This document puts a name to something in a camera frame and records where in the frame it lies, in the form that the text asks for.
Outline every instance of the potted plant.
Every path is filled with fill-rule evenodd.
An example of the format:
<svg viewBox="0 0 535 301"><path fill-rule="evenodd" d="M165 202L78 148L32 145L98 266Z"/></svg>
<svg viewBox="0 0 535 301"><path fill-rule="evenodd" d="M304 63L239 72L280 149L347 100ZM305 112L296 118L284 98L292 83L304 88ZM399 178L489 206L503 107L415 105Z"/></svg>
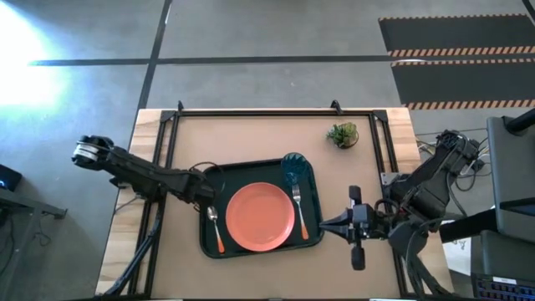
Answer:
<svg viewBox="0 0 535 301"><path fill-rule="evenodd" d="M348 149L359 140L357 125L346 122L342 125L333 125L327 133L327 138L333 140L334 144L341 149Z"/></svg>

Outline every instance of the fork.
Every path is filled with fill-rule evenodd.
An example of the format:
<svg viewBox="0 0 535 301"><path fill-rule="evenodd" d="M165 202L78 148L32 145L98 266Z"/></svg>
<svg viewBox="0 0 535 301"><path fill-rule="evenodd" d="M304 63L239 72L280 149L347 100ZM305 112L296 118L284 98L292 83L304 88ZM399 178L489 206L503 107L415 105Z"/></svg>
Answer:
<svg viewBox="0 0 535 301"><path fill-rule="evenodd" d="M308 240L307 228L304 225L303 213L301 212L301 192L299 191L299 185L295 184L292 186L293 200L298 204L299 209L299 220L301 221L301 235L304 240Z"/></svg>

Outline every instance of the gray floor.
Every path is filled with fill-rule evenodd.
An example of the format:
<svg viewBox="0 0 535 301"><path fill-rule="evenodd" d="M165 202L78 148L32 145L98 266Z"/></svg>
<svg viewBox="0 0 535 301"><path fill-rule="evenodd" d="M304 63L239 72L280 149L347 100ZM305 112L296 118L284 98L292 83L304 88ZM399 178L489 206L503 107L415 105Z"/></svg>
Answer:
<svg viewBox="0 0 535 301"><path fill-rule="evenodd" d="M117 191L105 173L70 162L81 135L127 146L146 66L24 67L32 59L147 59L164 0L0 1L0 162L21 171L19 192L59 207L43 219L18 270L12 299L93 294ZM160 57L385 54L379 17L525 13L513 0L175 0ZM400 106L387 63L166 65L149 108ZM412 112L423 140L448 129L482 139L485 118L525 109ZM492 204L490 177L458 198L469 213Z"/></svg>

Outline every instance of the black floor mat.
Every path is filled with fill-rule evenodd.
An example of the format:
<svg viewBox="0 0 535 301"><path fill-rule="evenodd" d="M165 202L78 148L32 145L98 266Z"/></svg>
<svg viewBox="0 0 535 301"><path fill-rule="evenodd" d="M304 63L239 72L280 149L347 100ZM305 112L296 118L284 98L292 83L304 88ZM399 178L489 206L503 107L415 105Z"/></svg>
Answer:
<svg viewBox="0 0 535 301"><path fill-rule="evenodd" d="M535 106L535 59L394 62L392 71L411 110Z"/></svg>
<svg viewBox="0 0 535 301"><path fill-rule="evenodd" d="M394 57L535 54L535 26L524 14L380 18Z"/></svg>

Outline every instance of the yellow and black striped tape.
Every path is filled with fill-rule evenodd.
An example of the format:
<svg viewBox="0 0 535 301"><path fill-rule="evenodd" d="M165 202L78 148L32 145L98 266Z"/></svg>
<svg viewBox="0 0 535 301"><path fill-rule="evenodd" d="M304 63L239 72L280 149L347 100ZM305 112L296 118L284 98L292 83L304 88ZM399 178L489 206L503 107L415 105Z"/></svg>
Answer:
<svg viewBox="0 0 535 301"><path fill-rule="evenodd" d="M388 52L389 56L395 58L486 54L535 54L535 46L401 49Z"/></svg>
<svg viewBox="0 0 535 301"><path fill-rule="evenodd" d="M462 16L419 16L419 17L383 17L379 22L385 20L415 20L430 18L492 18L492 17L527 17L525 13L498 13L498 14L481 14L481 15L462 15Z"/></svg>
<svg viewBox="0 0 535 301"><path fill-rule="evenodd" d="M535 99L416 102L403 106L409 110L531 108L535 107Z"/></svg>
<svg viewBox="0 0 535 301"><path fill-rule="evenodd" d="M463 60L442 60L442 61L398 61L390 66L415 66L415 65L445 65L445 64L511 64L511 63L535 63L535 59L463 59Z"/></svg>

